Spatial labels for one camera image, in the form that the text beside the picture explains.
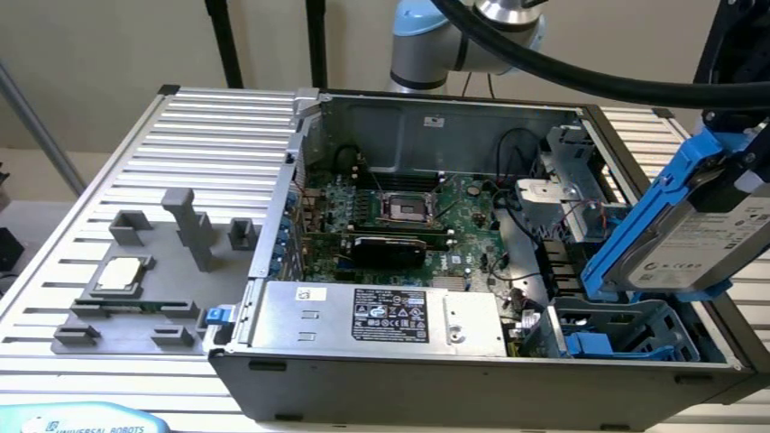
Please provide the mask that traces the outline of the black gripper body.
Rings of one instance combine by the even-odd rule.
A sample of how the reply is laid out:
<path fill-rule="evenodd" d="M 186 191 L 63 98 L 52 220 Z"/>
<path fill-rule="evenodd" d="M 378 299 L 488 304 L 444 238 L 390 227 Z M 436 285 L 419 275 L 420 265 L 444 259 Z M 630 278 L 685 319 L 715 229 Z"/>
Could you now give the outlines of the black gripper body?
<path fill-rule="evenodd" d="M 753 132 L 743 153 L 769 154 L 769 3 L 722 1 L 703 45 L 694 83 L 709 89 L 703 125 L 713 133 Z"/>

